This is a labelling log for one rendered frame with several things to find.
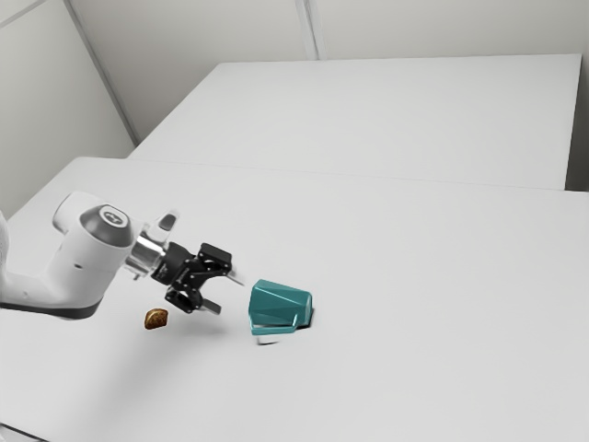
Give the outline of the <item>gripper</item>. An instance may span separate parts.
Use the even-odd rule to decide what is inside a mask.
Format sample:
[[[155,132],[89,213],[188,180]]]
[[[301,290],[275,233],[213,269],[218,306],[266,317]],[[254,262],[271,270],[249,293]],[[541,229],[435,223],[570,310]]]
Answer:
[[[204,298],[202,286],[215,277],[226,277],[244,286],[246,279],[232,263],[233,255],[211,244],[203,243],[196,255],[176,242],[169,242],[151,278],[168,286],[165,299],[187,314],[206,310],[219,315],[222,307]]]

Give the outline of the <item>teal faceted mug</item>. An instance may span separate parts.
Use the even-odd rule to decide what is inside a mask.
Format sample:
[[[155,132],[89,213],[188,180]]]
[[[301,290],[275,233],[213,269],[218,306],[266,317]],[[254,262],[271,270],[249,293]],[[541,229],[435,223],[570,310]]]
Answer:
[[[310,325],[310,292],[260,279],[252,286],[248,318],[254,336],[293,333]]]

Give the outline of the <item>brown lumpy nugget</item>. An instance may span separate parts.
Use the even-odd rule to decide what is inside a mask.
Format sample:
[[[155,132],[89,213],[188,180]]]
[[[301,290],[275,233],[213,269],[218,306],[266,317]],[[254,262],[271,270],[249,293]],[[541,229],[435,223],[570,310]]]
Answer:
[[[154,330],[167,326],[168,311],[164,308],[152,308],[145,313],[144,328]]]

